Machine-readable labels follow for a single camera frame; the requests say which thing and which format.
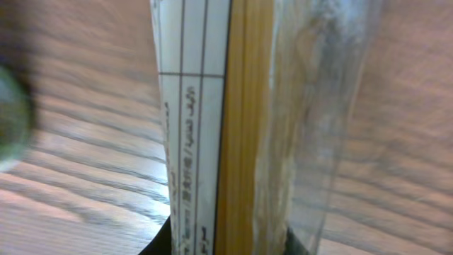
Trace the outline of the orange spaghetti packet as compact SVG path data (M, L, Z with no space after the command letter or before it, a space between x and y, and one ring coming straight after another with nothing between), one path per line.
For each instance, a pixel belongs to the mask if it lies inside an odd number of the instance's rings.
M377 0L151 2L172 254L316 254Z

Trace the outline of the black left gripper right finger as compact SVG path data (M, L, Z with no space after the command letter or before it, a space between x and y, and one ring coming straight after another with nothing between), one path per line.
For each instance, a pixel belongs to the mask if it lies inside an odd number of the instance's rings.
M304 245L299 241L291 228L287 229L285 255L309 255Z

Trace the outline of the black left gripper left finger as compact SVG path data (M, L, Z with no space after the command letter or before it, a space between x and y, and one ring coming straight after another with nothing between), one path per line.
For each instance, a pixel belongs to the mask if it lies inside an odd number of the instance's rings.
M172 236L171 218L168 217L157 235L139 252L139 255L171 255Z

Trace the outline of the green lidded jar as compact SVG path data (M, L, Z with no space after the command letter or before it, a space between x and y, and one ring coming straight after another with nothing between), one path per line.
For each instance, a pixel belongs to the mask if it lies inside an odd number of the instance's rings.
M1 173L14 167L30 144L34 126L32 96L1 67Z

